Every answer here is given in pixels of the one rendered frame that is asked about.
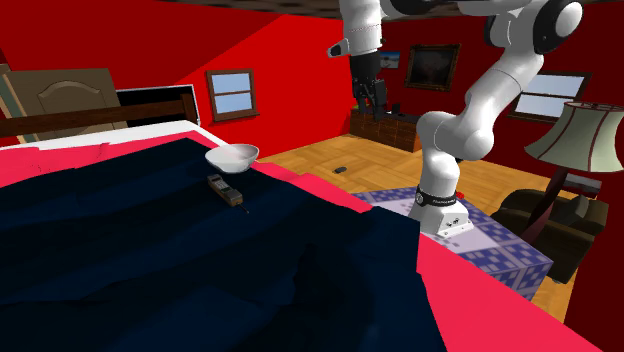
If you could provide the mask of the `brown panel door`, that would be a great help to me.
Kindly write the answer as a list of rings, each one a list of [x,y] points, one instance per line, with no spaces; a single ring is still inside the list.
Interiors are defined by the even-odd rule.
[[[0,110],[9,118],[119,105],[106,68],[7,71],[0,75]]]

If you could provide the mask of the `black panel with white frame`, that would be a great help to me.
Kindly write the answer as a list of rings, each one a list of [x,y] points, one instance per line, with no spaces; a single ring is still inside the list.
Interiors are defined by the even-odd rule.
[[[192,106],[194,108],[195,114],[197,118],[200,118],[200,114],[197,111],[194,87],[192,84],[119,89],[116,91],[116,93],[117,93],[121,106],[174,101],[174,100],[178,100],[182,94],[190,94]],[[184,120],[184,119],[185,119],[184,114],[159,116],[159,117],[154,117],[154,118],[131,120],[127,122],[127,126],[138,127],[138,126],[166,123],[166,122],[172,122],[172,121],[178,121],[178,120]]]

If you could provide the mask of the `brown wooden dresser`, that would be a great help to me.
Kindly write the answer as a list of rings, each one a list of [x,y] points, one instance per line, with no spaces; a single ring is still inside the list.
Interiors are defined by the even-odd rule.
[[[417,115],[390,113],[376,122],[372,115],[360,113],[355,105],[351,109],[350,133],[397,149],[416,152],[422,148],[416,131],[418,120]]]

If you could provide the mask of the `white bowl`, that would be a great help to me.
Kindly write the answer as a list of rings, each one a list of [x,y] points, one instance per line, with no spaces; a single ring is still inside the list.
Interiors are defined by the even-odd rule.
[[[247,171],[259,155],[250,144],[226,144],[206,152],[206,160],[221,172],[236,174]]]

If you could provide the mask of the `dark blue blanket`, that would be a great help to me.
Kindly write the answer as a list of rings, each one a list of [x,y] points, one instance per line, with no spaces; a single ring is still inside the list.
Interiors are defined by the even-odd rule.
[[[0,352],[446,352],[418,226],[182,139],[0,188]]]

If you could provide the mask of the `wooden framed window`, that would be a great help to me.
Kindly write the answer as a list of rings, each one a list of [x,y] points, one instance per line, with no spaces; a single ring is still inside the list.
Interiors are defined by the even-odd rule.
[[[214,122],[259,115],[252,69],[207,70],[205,74]]]

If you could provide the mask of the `dark framed painting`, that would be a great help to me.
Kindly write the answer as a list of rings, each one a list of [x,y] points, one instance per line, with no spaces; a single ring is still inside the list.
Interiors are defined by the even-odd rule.
[[[460,44],[412,45],[404,86],[449,92],[460,48]]]

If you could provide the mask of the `pink bed with wooden headboard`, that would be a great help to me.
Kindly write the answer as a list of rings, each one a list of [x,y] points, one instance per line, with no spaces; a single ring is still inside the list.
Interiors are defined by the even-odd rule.
[[[0,186],[189,137],[223,142],[189,121],[0,147]],[[450,352],[601,352],[533,303],[433,240],[419,242],[418,272]]]

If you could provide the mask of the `floor lamp with pale shade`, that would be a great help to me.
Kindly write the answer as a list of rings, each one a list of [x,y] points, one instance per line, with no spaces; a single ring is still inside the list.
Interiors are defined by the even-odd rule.
[[[543,230],[571,169],[590,173],[624,169],[616,152],[616,133],[622,119],[624,107],[621,106],[566,102],[555,125],[525,147],[530,156],[557,167],[521,234],[525,242],[533,243]]]

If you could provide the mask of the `dark framed window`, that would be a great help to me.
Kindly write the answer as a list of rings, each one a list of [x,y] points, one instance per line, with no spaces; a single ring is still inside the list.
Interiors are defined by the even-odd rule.
[[[591,77],[589,72],[542,70],[511,103],[508,117],[555,123],[566,102],[582,97]]]

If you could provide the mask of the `brown cordless phone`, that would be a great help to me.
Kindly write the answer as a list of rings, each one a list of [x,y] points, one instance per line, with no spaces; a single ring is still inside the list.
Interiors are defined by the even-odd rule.
[[[228,185],[220,175],[209,175],[207,177],[207,181],[210,188],[216,194],[218,194],[230,207],[239,207],[245,213],[249,213],[249,211],[242,205],[242,194],[238,190]]]

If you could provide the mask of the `purple patterned robot stand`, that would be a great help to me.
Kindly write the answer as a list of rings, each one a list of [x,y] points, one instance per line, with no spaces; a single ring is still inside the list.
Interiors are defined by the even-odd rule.
[[[431,238],[531,300],[553,261],[465,199],[474,228],[449,239]]]

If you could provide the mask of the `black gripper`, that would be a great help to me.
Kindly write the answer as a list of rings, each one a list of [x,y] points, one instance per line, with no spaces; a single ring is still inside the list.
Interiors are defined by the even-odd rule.
[[[367,112],[367,100],[370,96],[370,85],[380,72],[380,53],[378,51],[349,57],[350,72],[353,80],[353,96],[357,101],[358,110]],[[386,115],[387,89],[383,79],[373,83],[371,104],[376,122]]]

